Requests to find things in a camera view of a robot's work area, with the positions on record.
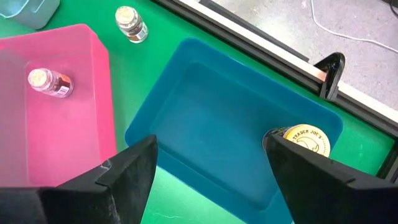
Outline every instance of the green table surface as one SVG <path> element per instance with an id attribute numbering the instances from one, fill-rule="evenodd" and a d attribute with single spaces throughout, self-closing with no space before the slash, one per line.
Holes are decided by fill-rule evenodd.
<path id="1" fill-rule="evenodd" d="M 132 44 L 114 21 L 119 6 L 135 7 L 149 29 L 141 44 Z M 376 174 L 393 140 L 339 107 L 322 101 L 313 93 L 261 65 L 224 42 L 179 18 L 149 0 L 63 0 L 45 29 L 84 23 L 93 29 L 109 51 L 113 88 L 114 121 L 118 150 L 126 148 L 124 132 L 177 45 L 196 37 L 230 57 L 261 72 L 338 113 L 343 132 L 331 158 L 369 174 Z M 0 37 L 32 32 L 0 21 Z M 142 223 L 242 223 L 189 186 L 157 168 Z"/>

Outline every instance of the wire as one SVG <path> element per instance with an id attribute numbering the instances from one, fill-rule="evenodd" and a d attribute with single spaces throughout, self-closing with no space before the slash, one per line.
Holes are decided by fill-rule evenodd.
<path id="1" fill-rule="evenodd" d="M 396 17 L 398 18 L 398 12 L 395 11 L 394 7 L 392 7 L 392 2 L 393 2 L 393 1 L 394 1 L 394 0 L 391 0 L 391 1 L 390 1 L 390 8 L 391 8 L 392 13 L 394 13 L 394 15 L 396 15 Z"/>
<path id="2" fill-rule="evenodd" d="M 333 34 L 333 35 L 336 35 L 336 36 L 338 36 L 338 37 L 343 37 L 343 38 L 347 38 L 347 39 L 351 39 L 351 40 L 357 40 L 357 41 L 361 41 L 361 42 L 367 42 L 367 43 L 370 43 L 370 44 L 375 44 L 375 45 L 377 45 L 377 46 L 380 46 L 380 47 L 382 47 L 382 48 L 385 48 L 385 49 L 387 49 L 387 50 L 390 50 L 390 51 L 392 51 L 392 52 L 398 54 L 398 50 L 393 49 L 392 47 L 389 47 L 389 46 L 387 46 L 387 45 L 384 45 L 384 44 L 382 44 L 382 43 L 380 43 L 380 42 L 377 42 L 377 41 L 375 41 L 375 40 L 356 38 L 356 37 L 352 37 L 352 36 L 340 34 L 340 33 L 337 33 L 337 32 L 335 32 L 335 31 L 332 31 L 332 30 L 330 30 L 330 29 L 327 29 L 326 27 L 324 27 L 324 26 L 322 26 L 321 24 L 319 24 L 319 22 L 318 22 L 317 19 L 315 18 L 315 10 L 314 10 L 314 7 L 313 7 L 313 0 L 311 0 L 311 9 L 312 9 L 312 19 L 313 19 L 314 23 L 315 23 L 318 27 L 320 27 L 321 29 L 323 29 L 324 31 L 329 32 L 329 33 L 331 33 L 331 34 Z"/>

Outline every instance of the floor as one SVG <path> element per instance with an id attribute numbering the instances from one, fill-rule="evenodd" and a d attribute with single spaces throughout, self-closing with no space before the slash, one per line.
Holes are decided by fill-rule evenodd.
<path id="1" fill-rule="evenodd" d="M 310 0 L 213 0 L 316 63 L 346 56 L 344 82 L 398 110 L 398 54 L 329 34 L 312 20 Z M 335 32 L 398 49 L 398 18 L 381 0 L 313 0 L 317 21 Z"/>

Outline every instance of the white cable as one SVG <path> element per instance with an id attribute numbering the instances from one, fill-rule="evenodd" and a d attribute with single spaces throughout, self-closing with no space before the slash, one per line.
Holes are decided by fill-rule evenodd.
<path id="1" fill-rule="evenodd" d="M 361 39 L 361 38 L 351 37 L 351 36 L 344 35 L 344 34 L 339 34 L 339 33 L 337 33 L 337 32 L 334 32 L 334 31 L 330 30 L 330 29 L 327 29 L 326 27 L 324 27 L 324 26 L 322 26 L 321 24 L 319 24 L 318 21 L 315 19 L 315 10 L 314 10 L 314 8 L 313 8 L 313 0 L 311 0 L 311 9 L 312 9 L 312 19 L 313 19 L 314 23 L 315 23 L 318 27 L 320 27 L 321 29 L 323 29 L 324 31 L 329 32 L 329 33 L 331 33 L 331 34 L 333 34 L 333 35 L 336 35 L 336 36 L 338 36 L 338 37 L 344 37 L 344 38 L 351 39 L 351 40 L 357 40 L 357 41 L 361 41 L 361 42 L 367 42 L 367 43 L 371 43 L 371 44 L 376 44 L 376 45 L 378 45 L 378 46 L 380 46 L 380 47 L 383 47 L 383 48 L 385 48 L 385 49 L 387 49 L 387 50 L 390 50 L 390 51 L 392 51 L 392 52 L 398 54 L 398 50 L 393 49 L 392 47 L 389 47 L 389 46 L 387 46 L 387 45 L 384 45 L 384 44 L 382 44 L 382 43 L 380 43 L 380 42 L 377 42 L 377 41 L 375 41 L 375 40 L 369 40 L 369 39 Z"/>

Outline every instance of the blue container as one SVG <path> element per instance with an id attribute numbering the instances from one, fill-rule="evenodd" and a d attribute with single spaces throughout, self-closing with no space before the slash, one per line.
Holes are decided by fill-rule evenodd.
<path id="1" fill-rule="evenodd" d="M 246 223 L 290 224 L 262 137 L 303 123 L 322 129 L 332 147 L 343 129 L 334 112 L 187 39 L 126 131 L 126 142 L 156 134 L 160 167 Z"/>
<path id="2" fill-rule="evenodd" d="M 0 0 L 0 17 L 33 29 L 45 26 L 60 0 Z"/>

